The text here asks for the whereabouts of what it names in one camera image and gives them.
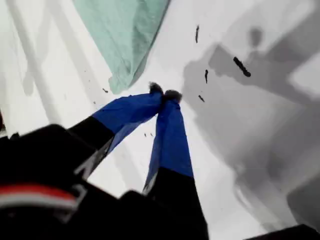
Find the green cloth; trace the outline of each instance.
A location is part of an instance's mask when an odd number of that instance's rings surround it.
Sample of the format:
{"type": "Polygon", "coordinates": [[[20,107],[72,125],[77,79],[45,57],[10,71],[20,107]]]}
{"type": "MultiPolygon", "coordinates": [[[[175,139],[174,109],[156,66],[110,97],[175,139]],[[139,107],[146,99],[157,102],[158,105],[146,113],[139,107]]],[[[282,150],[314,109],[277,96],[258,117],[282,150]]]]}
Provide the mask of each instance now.
{"type": "Polygon", "coordinates": [[[73,0],[112,72],[119,94],[143,72],[169,0],[73,0]]]}

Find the black debris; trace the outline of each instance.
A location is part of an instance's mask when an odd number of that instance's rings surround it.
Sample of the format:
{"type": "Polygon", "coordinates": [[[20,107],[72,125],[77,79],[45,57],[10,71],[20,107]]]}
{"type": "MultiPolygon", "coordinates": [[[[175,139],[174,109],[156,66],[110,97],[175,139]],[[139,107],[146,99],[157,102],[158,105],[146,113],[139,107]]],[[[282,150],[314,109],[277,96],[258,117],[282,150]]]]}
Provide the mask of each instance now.
{"type": "Polygon", "coordinates": [[[243,63],[236,56],[233,58],[233,61],[241,69],[241,71],[243,72],[243,74],[246,77],[248,77],[248,78],[251,77],[251,73],[246,69],[246,67],[243,65],[243,63]]]}
{"type": "Polygon", "coordinates": [[[204,77],[205,77],[205,83],[207,84],[208,83],[208,70],[206,69],[205,70],[205,74],[204,74],[204,77]]]}
{"type": "Polygon", "coordinates": [[[196,43],[198,43],[199,29],[200,29],[199,25],[196,26],[196,30],[195,30],[195,42],[196,43]]]}
{"type": "Polygon", "coordinates": [[[204,98],[201,95],[199,95],[198,97],[201,99],[202,102],[205,102],[204,98]]]}

